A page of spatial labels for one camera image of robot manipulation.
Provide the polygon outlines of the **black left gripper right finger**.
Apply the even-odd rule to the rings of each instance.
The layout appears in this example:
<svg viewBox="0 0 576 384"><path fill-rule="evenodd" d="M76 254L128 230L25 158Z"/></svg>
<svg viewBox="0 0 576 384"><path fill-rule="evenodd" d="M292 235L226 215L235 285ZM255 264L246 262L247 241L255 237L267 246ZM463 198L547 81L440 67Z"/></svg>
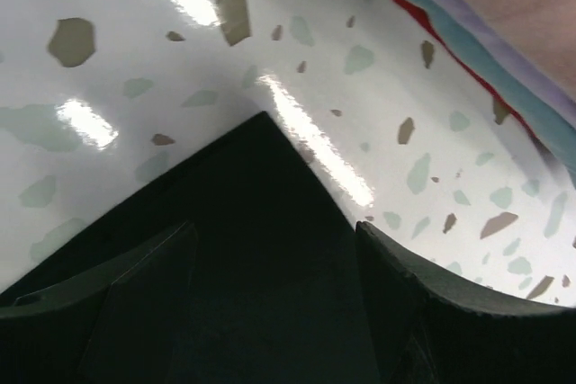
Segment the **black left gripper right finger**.
<svg viewBox="0 0 576 384"><path fill-rule="evenodd" d="M355 248L383 383L573 383L575 311L495 291L368 222Z"/></svg>

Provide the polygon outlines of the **black t shirt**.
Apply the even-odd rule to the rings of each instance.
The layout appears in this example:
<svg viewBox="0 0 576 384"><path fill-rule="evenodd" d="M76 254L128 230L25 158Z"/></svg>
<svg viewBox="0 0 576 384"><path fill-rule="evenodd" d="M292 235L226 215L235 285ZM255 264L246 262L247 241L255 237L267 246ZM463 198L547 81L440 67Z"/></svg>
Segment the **black t shirt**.
<svg viewBox="0 0 576 384"><path fill-rule="evenodd" d="M83 228L1 309L183 223L198 237L166 383L375 383L355 232L259 113Z"/></svg>

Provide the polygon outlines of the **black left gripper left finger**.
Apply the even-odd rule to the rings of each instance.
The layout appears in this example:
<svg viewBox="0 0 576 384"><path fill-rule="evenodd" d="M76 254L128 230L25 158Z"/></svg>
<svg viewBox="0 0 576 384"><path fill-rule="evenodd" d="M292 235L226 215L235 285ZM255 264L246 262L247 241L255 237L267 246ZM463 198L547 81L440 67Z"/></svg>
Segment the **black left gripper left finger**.
<svg viewBox="0 0 576 384"><path fill-rule="evenodd" d="M166 383L198 237L190 222L1 309L3 383Z"/></svg>

